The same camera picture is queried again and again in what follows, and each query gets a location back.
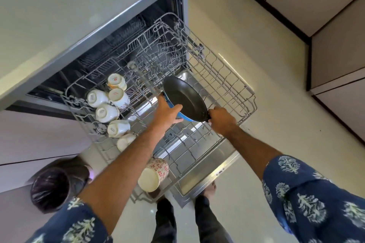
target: forearm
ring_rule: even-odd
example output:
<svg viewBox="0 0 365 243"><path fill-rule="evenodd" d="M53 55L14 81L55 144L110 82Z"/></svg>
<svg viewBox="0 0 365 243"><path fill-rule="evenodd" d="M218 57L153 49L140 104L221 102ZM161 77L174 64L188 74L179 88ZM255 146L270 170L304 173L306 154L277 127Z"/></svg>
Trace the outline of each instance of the forearm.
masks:
<svg viewBox="0 0 365 243"><path fill-rule="evenodd" d="M253 138L244 132L238 125L232 127L226 138L241 154L255 174L262 180L263 171L267 163L282 153L275 148Z"/></svg>
<svg viewBox="0 0 365 243"><path fill-rule="evenodd" d="M147 128L80 193L79 197L91 206L109 234L160 138L160 129Z"/></svg>

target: blue shirt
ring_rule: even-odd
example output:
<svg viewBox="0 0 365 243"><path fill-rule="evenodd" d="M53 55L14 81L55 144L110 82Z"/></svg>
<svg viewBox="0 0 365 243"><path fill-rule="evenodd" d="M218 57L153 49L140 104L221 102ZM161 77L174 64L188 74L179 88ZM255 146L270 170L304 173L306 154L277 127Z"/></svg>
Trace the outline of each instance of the blue shirt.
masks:
<svg viewBox="0 0 365 243"><path fill-rule="evenodd" d="M338 188L306 163L288 155L272 159L262 188L279 224L299 242L365 242L365 199ZM112 241L92 209L74 198L27 243Z"/></svg>

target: dark pants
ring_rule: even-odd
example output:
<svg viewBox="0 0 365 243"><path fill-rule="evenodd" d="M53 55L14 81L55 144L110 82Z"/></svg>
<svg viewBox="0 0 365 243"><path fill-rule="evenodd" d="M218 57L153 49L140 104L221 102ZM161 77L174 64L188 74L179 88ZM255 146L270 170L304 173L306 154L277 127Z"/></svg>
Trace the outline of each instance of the dark pants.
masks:
<svg viewBox="0 0 365 243"><path fill-rule="evenodd" d="M201 243L232 243L224 227L218 222L209 207L207 197L199 196L195 200L195 222L198 226ZM174 208L167 199L157 203L156 230L152 243L176 243L176 222Z"/></svg>

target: frying pan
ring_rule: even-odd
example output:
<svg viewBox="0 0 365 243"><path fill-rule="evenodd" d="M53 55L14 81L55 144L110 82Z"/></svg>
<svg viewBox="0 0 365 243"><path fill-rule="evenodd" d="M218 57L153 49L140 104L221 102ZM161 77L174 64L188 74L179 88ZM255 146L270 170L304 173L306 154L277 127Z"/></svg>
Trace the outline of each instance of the frying pan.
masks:
<svg viewBox="0 0 365 243"><path fill-rule="evenodd" d="M185 81L168 76L163 80L165 100L172 108L177 104L182 105L178 117L187 121L204 122L210 119L207 106L200 95Z"/></svg>

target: tile floor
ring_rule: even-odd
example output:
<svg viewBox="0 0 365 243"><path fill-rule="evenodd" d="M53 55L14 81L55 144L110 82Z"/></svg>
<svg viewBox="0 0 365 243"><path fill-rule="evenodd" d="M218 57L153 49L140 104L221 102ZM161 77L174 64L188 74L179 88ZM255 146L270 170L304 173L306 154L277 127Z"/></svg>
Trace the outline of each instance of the tile floor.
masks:
<svg viewBox="0 0 365 243"><path fill-rule="evenodd" d="M304 160L338 186L365 197L365 148L304 90L306 46L253 0L189 0L189 26L256 92L258 111L245 125L253 135ZM83 157L101 171L94 150ZM191 204L175 207L179 242L199 242ZM243 159L217 179L213 212L235 242L296 242L281 229L261 183ZM155 204L128 202L114 242L150 242Z"/></svg>

